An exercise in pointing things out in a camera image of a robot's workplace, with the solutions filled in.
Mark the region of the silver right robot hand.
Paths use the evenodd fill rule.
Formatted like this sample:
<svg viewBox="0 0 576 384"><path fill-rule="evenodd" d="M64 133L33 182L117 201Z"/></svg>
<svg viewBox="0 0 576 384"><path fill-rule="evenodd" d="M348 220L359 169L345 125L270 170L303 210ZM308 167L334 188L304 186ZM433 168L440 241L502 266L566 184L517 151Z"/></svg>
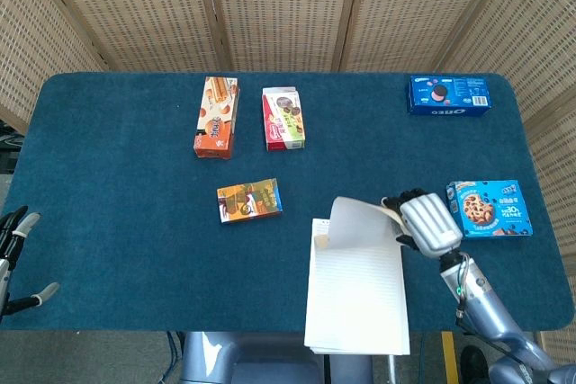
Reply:
<svg viewBox="0 0 576 384"><path fill-rule="evenodd" d="M383 197L381 206L392 219L397 243L431 259L460 252L462 231L436 193L412 189L397 197Z"/></svg>

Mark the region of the black grey left robot hand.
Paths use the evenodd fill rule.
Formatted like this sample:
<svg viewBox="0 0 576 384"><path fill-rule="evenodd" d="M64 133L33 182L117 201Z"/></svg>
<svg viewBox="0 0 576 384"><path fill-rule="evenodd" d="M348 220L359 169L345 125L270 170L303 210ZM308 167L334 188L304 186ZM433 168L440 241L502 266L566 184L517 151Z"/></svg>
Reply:
<svg viewBox="0 0 576 384"><path fill-rule="evenodd" d="M28 297L10 299L9 286L12 273L22 253L25 240L40 219L41 214L29 213L27 206L1 217L1 318L29 308L41 307L60 288L57 282L53 282L42 291Z"/></svg>

